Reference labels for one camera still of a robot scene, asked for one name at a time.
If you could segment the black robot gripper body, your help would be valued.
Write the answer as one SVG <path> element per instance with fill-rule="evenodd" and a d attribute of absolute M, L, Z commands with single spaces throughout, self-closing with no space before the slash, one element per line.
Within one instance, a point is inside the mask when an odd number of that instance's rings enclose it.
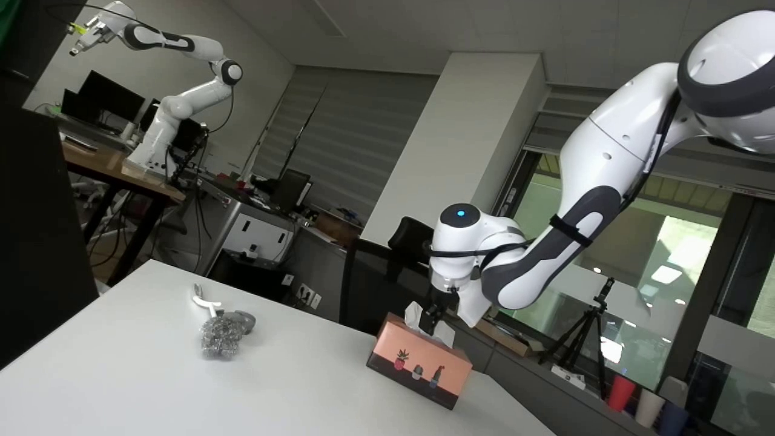
<path fill-rule="evenodd" d="M 444 291 L 431 288 L 423 313 L 431 316 L 444 316 L 446 313 L 455 313 L 459 303 L 461 303 L 461 298 L 455 291 L 444 293 Z"/>

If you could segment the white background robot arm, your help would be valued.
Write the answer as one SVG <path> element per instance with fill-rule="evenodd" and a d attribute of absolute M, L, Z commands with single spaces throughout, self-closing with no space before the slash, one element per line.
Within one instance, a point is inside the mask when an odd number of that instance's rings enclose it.
<path fill-rule="evenodd" d="M 75 36 L 70 42 L 70 55 L 119 38 L 133 51 L 165 49 L 208 66 L 208 80 L 192 87 L 180 87 L 161 98 L 147 130 L 126 158 L 129 165 L 146 172 L 174 172 L 176 165 L 168 150 L 174 142 L 181 120 L 230 98 L 238 81 L 244 78 L 244 68 L 225 52 L 221 41 L 201 33 L 174 33 L 157 28 L 156 24 L 139 19 L 124 0 L 103 5 L 87 21 L 70 21 L 67 30 Z"/>

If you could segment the white main robot arm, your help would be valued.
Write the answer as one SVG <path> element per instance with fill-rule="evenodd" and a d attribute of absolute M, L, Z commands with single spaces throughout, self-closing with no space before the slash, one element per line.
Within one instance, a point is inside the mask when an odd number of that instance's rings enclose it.
<path fill-rule="evenodd" d="M 598 104 L 560 150 L 560 205 L 538 236 L 473 202 L 440 210 L 428 276 L 477 325 L 528 308 L 638 196 L 676 144 L 704 137 L 750 154 L 775 150 L 775 9 L 738 11 L 655 63 Z"/>

